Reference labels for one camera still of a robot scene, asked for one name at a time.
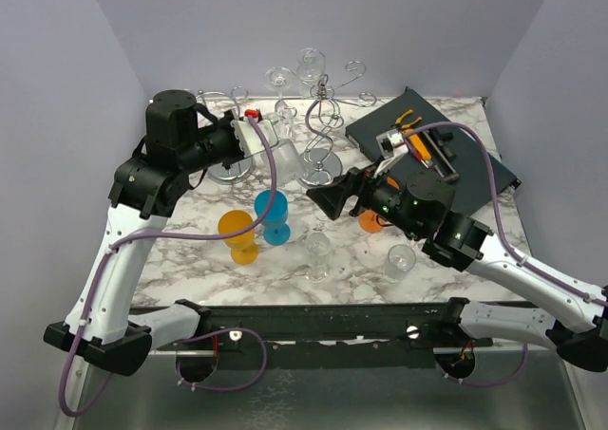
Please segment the orange plastic goblet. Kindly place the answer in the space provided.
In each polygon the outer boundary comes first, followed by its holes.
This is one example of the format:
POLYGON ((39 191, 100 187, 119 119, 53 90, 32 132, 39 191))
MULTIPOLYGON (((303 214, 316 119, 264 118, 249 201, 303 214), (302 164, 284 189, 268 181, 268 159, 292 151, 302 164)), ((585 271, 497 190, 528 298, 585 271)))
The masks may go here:
POLYGON ((357 217, 359 226, 367 233, 376 234, 382 232, 385 228, 391 227, 392 224, 381 218, 372 210, 366 210, 357 217))

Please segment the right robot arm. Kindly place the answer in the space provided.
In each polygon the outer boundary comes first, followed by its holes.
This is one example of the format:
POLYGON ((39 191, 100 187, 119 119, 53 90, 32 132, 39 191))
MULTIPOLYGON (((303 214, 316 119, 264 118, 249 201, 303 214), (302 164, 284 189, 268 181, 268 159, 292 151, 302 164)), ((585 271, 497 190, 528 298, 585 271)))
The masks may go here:
POLYGON ((498 232, 452 211, 454 190, 430 171, 411 175, 402 189, 371 168, 352 168, 332 183, 308 190, 331 220, 348 198, 351 215, 371 210, 411 240, 435 263, 494 282, 527 301, 525 307, 452 299, 437 323, 448 346, 498 338, 556 350, 567 363, 591 372, 607 369, 607 291, 557 271, 501 240, 498 232))

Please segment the tall chrome glass rack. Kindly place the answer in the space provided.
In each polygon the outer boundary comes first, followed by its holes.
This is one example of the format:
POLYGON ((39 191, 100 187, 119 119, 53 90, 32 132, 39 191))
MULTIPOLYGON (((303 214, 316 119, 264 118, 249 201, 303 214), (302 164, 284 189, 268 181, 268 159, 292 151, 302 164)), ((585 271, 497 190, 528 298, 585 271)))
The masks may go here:
MULTIPOLYGON (((377 98, 367 92, 359 94, 355 101, 338 99, 335 95, 336 90, 360 79, 366 73, 367 67, 358 60, 352 60, 346 63, 345 71, 349 75, 348 80, 341 84, 332 84, 326 69, 317 85, 311 88, 309 98, 303 98, 299 94, 301 100, 311 103, 303 117, 304 126, 311 137, 303 151, 299 153, 303 160, 305 175, 297 179, 305 188, 327 185, 342 173, 342 161, 333 151, 333 132, 345 125, 341 107, 343 105, 372 107, 377 103, 377 98)), ((298 89, 299 80, 296 70, 292 72, 294 83, 291 88, 298 89)), ((290 104, 291 99, 286 96, 286 92, 284 98, 287 104, 290 104)), ((288 140, 294 136, 296 116, 291 121, 284 121, 279 126, 274 126, 281 139, 288 140)))

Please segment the tall clear flute glass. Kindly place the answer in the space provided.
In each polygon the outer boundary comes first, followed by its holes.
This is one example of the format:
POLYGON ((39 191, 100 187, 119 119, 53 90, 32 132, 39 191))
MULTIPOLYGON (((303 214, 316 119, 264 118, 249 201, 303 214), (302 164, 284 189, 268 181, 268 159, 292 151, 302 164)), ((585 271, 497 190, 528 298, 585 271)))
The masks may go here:
POLYGON ((279 126, 284 121, 291 121, 297 115, 297 109, 287 104, 284 98, 285 92, 292 87, 294 80, 294 73, 284 66, 272 67, 265 73, 265 86, 277 95, 274 113, 269 118, 272 126, 279 126))

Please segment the clear wine glass front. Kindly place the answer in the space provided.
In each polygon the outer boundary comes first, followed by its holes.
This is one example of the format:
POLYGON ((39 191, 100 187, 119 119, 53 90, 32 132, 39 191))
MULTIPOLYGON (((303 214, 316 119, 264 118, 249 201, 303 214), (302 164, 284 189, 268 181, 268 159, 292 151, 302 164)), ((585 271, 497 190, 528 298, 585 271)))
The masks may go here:
POLYGON ((307 279, 314 283, 324 281, 330 271, 330 239, 323 233, 312 233, 305 239, 304 248, 308 258, 307 279))

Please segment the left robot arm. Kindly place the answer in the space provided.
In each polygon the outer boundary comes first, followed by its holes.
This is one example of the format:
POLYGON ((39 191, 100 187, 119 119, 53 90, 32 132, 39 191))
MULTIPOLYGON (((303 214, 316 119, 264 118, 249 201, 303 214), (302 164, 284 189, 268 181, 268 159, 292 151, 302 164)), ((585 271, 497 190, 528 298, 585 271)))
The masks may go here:
POLYGON ((113 374, 130 376, 158 347, 181 340, 204 347, 206 309, 181 300, 140 316, 131 301, 152 246, 192 186, 191 175, 262 150, 251 123, 231 112, 218 118, 186 90, 156 94, 144 112, 145 135, 115 172, 104 237, 85 287, 46 343, 113 374))

